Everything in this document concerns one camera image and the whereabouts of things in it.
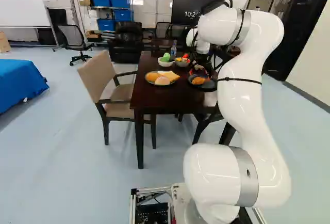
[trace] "beige upholstered chair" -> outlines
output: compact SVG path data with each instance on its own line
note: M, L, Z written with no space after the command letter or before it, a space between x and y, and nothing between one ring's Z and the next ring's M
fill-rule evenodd
M109 145L109 123L110 121L130 121L134 122L134 111L129 108L134 84L119 84L118 77L136 74L136 72L127 72L116 74L109 52L103 50L93 58L89 59L81 68L78 69L87 91L95 103L100 113L105 145ZM108 83L113 79L116 88L105 97L105 89ZM156 116L144 115L144 123L151 124L151 135L153 148L156 148Z

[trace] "blue bin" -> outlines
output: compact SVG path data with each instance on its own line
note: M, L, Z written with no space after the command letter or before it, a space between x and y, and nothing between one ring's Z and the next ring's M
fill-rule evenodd
M114 20L111 19L98 19L97 20L99 30L112 30L114 31Z
M131 11L114 10L114 19L116 21L131 21Z
M129 8L129 0L111 0L112 7Z
M94 6L110 7L110 0L93 0Z

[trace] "television screen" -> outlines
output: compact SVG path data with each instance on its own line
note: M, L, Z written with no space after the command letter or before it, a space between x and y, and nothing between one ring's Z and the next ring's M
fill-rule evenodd
M173 0L171 23L197 25L202 6L213 0Z

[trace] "light blue floor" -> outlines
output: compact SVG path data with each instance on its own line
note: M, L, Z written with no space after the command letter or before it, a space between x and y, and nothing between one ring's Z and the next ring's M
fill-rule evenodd
M76 72L74 51L16 48L0 58L32 60L50 89L0 116L0 223L128 223L134 187L181 182L182 161L196 120L157 119L157 149L145 126L144 170L137 169L134 125L111 122L104 146L101 119ZM115 65L118 73L136 69ZM131 76L121 82L132 82ZM263 210L270 224L329 223L330 115L281 83L263 78L267 122L289 165L293 193L282 207ZM217 143L225 122L200 142ZM236 134L232 145L240 145Z

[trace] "blue cloth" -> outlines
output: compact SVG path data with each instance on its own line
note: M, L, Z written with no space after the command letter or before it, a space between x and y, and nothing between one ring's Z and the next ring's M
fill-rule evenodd
M0 59L0 113L48 88L32 61Z

